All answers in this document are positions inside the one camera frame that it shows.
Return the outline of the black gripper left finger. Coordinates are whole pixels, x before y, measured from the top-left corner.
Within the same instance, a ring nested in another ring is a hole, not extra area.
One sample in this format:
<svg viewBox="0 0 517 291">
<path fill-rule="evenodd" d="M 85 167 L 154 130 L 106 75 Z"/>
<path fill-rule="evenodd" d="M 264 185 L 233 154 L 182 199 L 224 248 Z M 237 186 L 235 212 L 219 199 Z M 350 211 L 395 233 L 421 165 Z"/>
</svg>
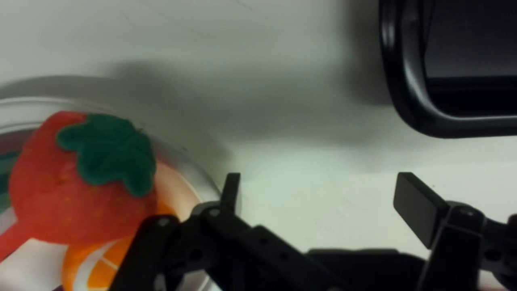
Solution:
<svg viewBox="0 0 517 291">
<path fill-rule="evenodd" d="M 224 185 L 222 198 L 220 198 L 220 207 L 227 214 L 237 214 L 240 188 L 241 188 L 241 175 L 229 174 Z"/>
</svg>

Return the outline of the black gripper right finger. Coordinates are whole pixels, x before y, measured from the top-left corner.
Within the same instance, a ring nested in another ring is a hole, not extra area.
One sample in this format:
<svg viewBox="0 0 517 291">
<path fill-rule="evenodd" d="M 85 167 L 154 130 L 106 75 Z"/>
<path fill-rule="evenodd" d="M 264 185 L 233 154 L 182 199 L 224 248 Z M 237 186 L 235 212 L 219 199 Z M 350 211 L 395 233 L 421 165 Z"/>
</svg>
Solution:
<svg viewBox="0 0 517 291">
<path fill-rule="evenodd" d="M 450 204 L 419 177 L 403 172 L 397 180 L 393 206 L 421 243 L 430 250 Z"/>
</svg>

